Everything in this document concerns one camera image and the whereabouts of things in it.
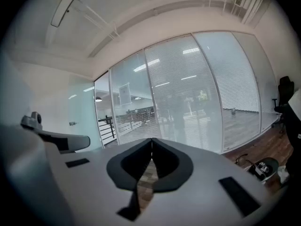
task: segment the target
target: white wall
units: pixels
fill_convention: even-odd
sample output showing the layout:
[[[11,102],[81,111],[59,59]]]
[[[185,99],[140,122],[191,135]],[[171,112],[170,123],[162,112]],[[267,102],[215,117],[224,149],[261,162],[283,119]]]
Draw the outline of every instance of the white wall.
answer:
[[[91,140],[89,150],[102,146],[96,120],[94,91],[83,91],[93,86],[91,80],[41,65],[15,63],[15,66],[34,93],[29,107],[31,112],[37,111],[41,114],[43,130],[87,135]],[[70,126],[71,121],[78,124]]]
[[[69,73],[40,65],[15,63],[34,92],[30,110],[42,116],[43,130],[70,134],[68,120]]]
[[[255,33],[270,60],[277,83],[288,75],[295,88],[301,88],[300,41],[275,0],[255,27]]]

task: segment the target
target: glass wall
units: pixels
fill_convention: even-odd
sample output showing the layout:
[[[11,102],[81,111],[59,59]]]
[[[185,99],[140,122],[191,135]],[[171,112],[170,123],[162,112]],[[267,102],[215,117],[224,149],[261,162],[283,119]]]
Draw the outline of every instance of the glass wall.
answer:
[[[231,32],[202,32],[195,36],[219,87],[226,151],[260,132],[256,81],[248,58]]]
[[[95,105],[98,121],[98,128],[103,146],[117,145],[117,137],[114,122],[112,119],[112,103],[109,93],[109,73],[95,81]]]
[[[144,53],[129,56],[113,66],[110,73],[119,142],[159,137]]]
[[[254,70],[261,99],[261,131],[278,119],[272,99],[278,98],[275,76],[268,57],[254,35],[234,32]]]
[[[114,65],[109,81],[120,144],[161,137],[223,153],[278,118],[273,71],[249,34],[199,32],[168,39]],[[96,107],[99,117],[111,115]]]
[[[220,101],[193,37],[153,45],[145,55],[162,138],[221,152]]]
[[[68,80],[68,121],[70,134],[90,138],[90,146],[81,151],[103,146],[96,126],[93,82],[72,74]]]

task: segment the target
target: office chair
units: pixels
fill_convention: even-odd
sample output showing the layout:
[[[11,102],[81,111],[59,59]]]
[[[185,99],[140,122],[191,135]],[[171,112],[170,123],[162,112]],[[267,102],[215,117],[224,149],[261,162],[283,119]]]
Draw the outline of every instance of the office chair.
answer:
[[[278,91],[279,91],[279,104],[278,106],[276,105],[276,100],[273,99],[275,108],[274,110],[278,113],[281,113],[280,119],[272,124],[272,128],[276,124],[282,124],[282,128],[280,130],[280,134],[284,133],[284,111],[285,107],[287,106],[288,101],[292,98],[293,96],[293,90],[294,90],[294,82],[290,81],[290,78],[288,76],[282,77],[280,79],[279,85],[278,85]]]

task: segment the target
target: black railing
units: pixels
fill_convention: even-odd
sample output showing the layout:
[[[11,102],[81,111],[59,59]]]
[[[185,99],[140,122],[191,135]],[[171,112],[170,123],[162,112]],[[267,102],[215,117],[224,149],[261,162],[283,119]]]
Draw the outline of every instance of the black railing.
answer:
[[[108,117],[108,116],[106,115],[106,116],[105,116],[105,119],[99,119],[99,120],[98,120],[98,122],[101,122],[101,121],[105,121],[105,124],[104,124],[104,125],[100,125],[99,127],[110,125],[109,128],[105,128],[105,129],[100,129],[100,130],[99,130],[99,131],[100,131],[100,136],[101,136],[102,140],[108,139],[108,138],[110,138],[110,137],[115,138],[116,133],[114,134],[114,130],[113,130],[114,125],[113,125],[113,122],[112,122],[112,117]]]

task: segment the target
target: black panel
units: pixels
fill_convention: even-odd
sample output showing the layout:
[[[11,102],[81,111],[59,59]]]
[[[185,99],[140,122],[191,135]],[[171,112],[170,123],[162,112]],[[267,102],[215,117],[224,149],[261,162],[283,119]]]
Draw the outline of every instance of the black panel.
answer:
[[[260,207],[260,204],[235,179],[223,178],[219,182],[244,216],[248,216]]]
[[[42,138],[43,141],[45,142],[51,142],[53,144],[55,144],[58,148],[59,151],[65,151],[68,150],[68,138],[59,138],[59,137],[52,137],[50,135],[44,135],[44,134],[40,134],[39,136]]]
[[[137,182],[151,161],[151,139],[112,157],[107,172],[116,187],[135,191]]]
[[[140,214],[137,183],[150,163],[151,157],[159,171],[159,180],[153,185],[154,193],[178,189],[193,172],[193,164],[188,155],[156,138],[148,138],[112,157],[107,163],[108,175],[116,187],[133,191],[129,205],[117,213],[131,221]]]
[[[153,185],[154,193],[177,190],[192,175],[193,163],[190,157],[156,138],[152,139],[152,159],[159,177]]]
[[[88,162],[90,162],[90,161],[87,158],[83,158],[83,159],[79,159],[79,160],[75,160],[75,161],[68,161],[68,162],[66,162],[66,165],[68,168],[73,168],[73,167],[76,167],[76,166],[79,166],[79,165],[82,165],[82,164],[85,164]]]

